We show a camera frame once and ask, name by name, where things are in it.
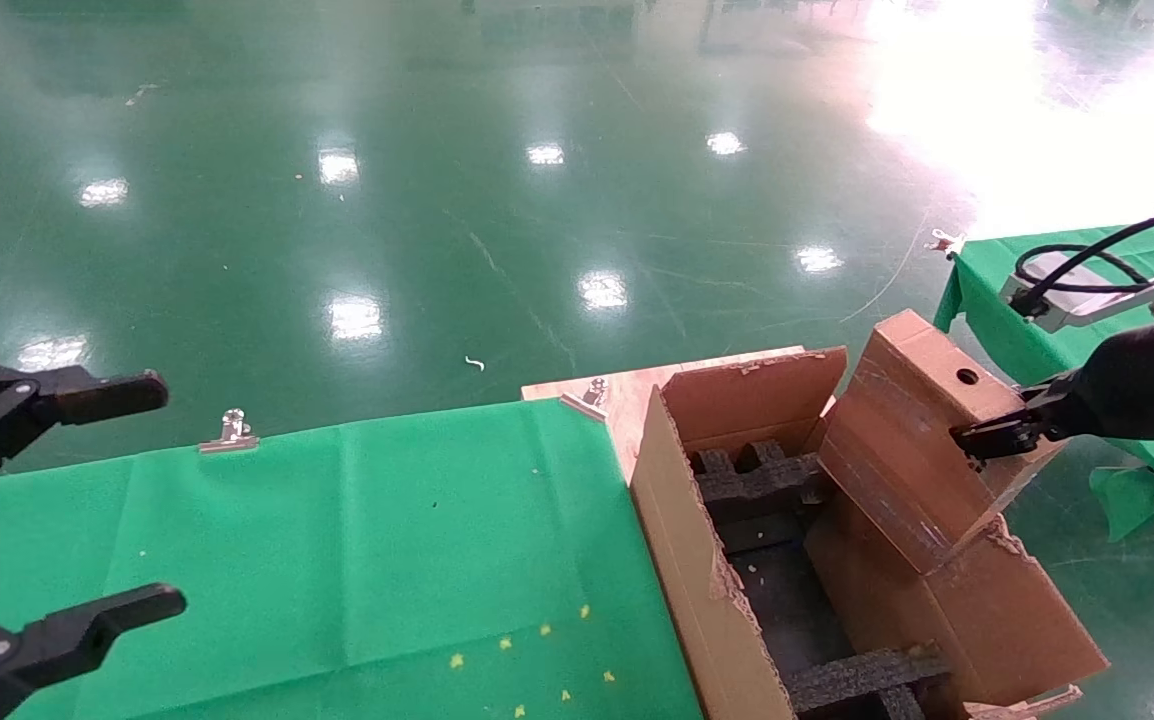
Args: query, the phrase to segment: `black cable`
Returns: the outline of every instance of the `black cable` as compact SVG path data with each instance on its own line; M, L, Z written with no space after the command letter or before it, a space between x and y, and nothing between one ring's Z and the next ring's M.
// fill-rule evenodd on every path
M1079 265L1082 265L1089 258L1096 258L1097 255L1101 254L1101 252L1106 252L1108 247L1111 247L1122 240L1127 240L1127 238L1134 237L1136 234L1148 231L1148 228L1153 227L1154 217L1141 220L1140 223L1127 225L1125 228L1118 228L1118 231L1108 234L1108 237L1103 237L1102 240L1099 240L1093 245L1085 247L1085 249L1077 252L1076 255L1072 255L1070 260L1065 261L1065 263L1057 265L1056 270L1044 275L1044 278L1040 279L1039 283L1035 283L1035 286L1031 287L1029 291L1017 295L1017 298L1010 302L1012 309L1022 315L1033 316L1035 310L1037 310L1039 306L1043 302L1044 293L1052 290L1054 284L1057 284L1057 280L1061 279L1063 275L1071 272L1071 270L1074 270Z
M1088 249L1086 245L1077 245L1071 242L1057 242L1054 245L1040 245L1039 247L1031 247L1029 250L1022 252L1022 254L1017 258L1016 264L1012 268L1012 272L1017 277L1024 279L1029 284L1039 284L1043 282L1043 278L1034 277L1031 275L1031 270L1026 269L1026 260L1034 258L1034 256L1043 255L1046 252L1080 252ZM1116 269L1121 270L1122 273L1126 275L1133 284L1070 284L1070 283L1054 283L1048 290L1059 290L1066 292L1088 292L1088 293L1115 293L1115 292L1140 292L1151 286L1151 278L1145 277L1140 273L1138 269L1130 265L1121 256L1112 254L1111 252L1099 252L1097 257L1106 260L1107 263L1114 265Z

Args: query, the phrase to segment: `open cardboard box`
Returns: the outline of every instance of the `open cardboard box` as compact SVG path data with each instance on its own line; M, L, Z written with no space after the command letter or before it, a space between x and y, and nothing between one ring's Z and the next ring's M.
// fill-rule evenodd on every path
M979 474L946 433L1019 407L1010 389L909 312L877 325L827 413L846 366L842 347L807 351L679 373L650 397L631 494L710 720L789 719L784 675L850 651L935 643L951 674L920 698L934 719L967 717L965 703L1013 706L1106 669L1052 580L998 516L1056 448L989 462ZM724 528L717 532L702 504L688 460L766 438L786 455L820 451L844 489L804 542L758 550L764 570L781 568L769 583L755 562L725 556ZM807 630L794 627L796 615L815 614L804 610L816 603L814 590L778 597L769 586L789 587L784 579L808 558L838 625L810 618ZM827 639L787 653L787 633ZM846 635L850 648L831 633Z

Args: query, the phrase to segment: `cardboard box flap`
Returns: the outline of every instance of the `cardboard box flap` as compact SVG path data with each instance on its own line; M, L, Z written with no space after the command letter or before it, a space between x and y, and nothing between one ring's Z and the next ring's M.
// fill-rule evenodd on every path
M631 496L706 717L792 720L786 688L724 558L658 388L649 400Z
M824 466L889 541L930 573L1005 509L1061 448L989 460L949 436L1021 407L1011 387L915 313L875 325L820 442Z
M755 438L778 438L796 452L820 419L848 365L832 347L674 375L661 388L687 451L740 450Z
M1002 519L921 577L850 498L838 496L805 549L857 652L937 642L962 702L1013 705L1108 666Z

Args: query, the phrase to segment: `green tablecloth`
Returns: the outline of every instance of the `green tablecloth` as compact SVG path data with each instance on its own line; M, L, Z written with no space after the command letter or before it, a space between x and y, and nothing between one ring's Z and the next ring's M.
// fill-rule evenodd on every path
M18 717L700 720L608 433L559 402L0 477L0 624L156 580L185 615Z
M1149 310L1138 307L1091 327L1063 328L1056 333L1048 333L1022 322L1020 315L999 300L998 292L1021 252L1052 242L1092 243L1116 230L1080 228L966 243L956 258L956 269L946 284L934 324L946 332L956 315L964 313L981 347L1017 383L1037 383L1084 365L1104 338L1153 323ZM1115 252L1141 272L1154 275L1154 228L1117 245ZM1118 278L1099 260L1094 261L1094 267L1108 278ZM1154 441L1111 442L1154 468ZM1094 475L1093 489L1106 507L1112 539L1124 537L1154 513L1154 489L1144 486L1154 486L1154 473L1148 470Z

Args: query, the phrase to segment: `green epoxy floor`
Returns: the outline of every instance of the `green epoxy floor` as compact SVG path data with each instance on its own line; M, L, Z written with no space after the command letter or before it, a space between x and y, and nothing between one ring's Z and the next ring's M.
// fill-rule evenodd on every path
M17 471L856 355L932 316L932 228L1149 213L1154 0L0 0L0 363L174 392ZM1104 542L1094 462L1011 519L1115 662L1061 717L1154 717L1154 522Z

